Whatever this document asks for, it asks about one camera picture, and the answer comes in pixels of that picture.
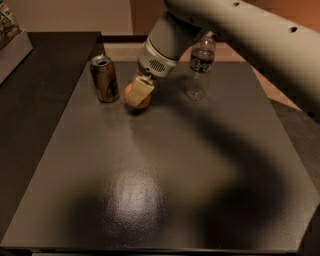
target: water bottle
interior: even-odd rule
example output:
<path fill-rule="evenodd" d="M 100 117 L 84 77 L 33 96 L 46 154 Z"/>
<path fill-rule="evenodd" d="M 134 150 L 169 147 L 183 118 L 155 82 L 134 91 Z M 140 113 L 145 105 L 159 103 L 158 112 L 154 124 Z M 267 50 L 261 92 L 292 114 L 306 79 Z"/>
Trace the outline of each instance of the water bottle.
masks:
<path fill-rule="evenodd" d="M 191 100 L 202 100 L 206 96 L 209 73 L 215 57 L 216 44 L 209 33 L 192 46 L 189 74 L 185 93 Z"/>

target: can lid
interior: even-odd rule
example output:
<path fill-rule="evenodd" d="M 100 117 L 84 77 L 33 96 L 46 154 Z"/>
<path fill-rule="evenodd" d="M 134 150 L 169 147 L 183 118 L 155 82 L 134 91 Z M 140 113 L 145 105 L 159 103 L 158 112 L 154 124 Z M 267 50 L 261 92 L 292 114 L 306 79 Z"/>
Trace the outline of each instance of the can lid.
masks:
<path fill-rule="evenodd" d="M 103 67 L 108 65 L 111 62 L 110 57 L 105 56 L 104 54 L 95 56 L 91 59 L 91 65 L 97 66 L 97 67 Z"/>

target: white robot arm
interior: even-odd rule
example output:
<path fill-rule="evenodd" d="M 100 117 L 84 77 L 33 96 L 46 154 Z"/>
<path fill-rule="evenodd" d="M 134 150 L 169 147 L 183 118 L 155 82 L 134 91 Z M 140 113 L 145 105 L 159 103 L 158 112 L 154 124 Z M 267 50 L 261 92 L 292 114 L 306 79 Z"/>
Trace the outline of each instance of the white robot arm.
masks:
<path fill-rule="evenodd" d="M 212 31 L 305 113 L 320 121 L 320 34 L 241 0 L 164 0 L 139 56 L 153 78 L 169 75 L 184 51 Z"/>

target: floor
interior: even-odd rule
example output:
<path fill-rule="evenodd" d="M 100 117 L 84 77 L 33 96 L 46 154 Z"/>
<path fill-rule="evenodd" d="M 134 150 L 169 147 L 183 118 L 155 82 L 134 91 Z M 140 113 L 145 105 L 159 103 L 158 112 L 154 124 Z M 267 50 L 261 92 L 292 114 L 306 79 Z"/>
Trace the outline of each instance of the floor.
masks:
<path fill-rule="evenodd" d="M 114 43 L 104 45 L 106 54 L 114 61 L 136 61 L 139 51 L 142 47 L 141 43 Z M 181 57 L 180 61 L 189 61 L 190 49 Z M 216 62 L 224 61 L 245 61 L 226 43 L 217 43 Z M 267 97 L 271 100 L 280 102 L 284 105 L 300 110 L 290 99 L 288 99 L 282 92 L 280 92 L 272 83 L 264 78 L 258 71 L 252 68 L 255 72 L 263 90 Z"/>

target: soda can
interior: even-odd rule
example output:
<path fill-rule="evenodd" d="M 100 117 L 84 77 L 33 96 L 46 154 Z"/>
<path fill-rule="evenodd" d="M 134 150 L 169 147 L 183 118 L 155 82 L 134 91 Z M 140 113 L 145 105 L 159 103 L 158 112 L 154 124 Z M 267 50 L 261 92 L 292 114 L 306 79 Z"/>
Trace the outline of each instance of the soda can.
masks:
<path fill-rule="evenodd" d="M 110 57 L 98 55 L 91 59 L 91 75 L 101 102 L 114 102 L 119 97 L 119 87 L 114 64 Z"/>

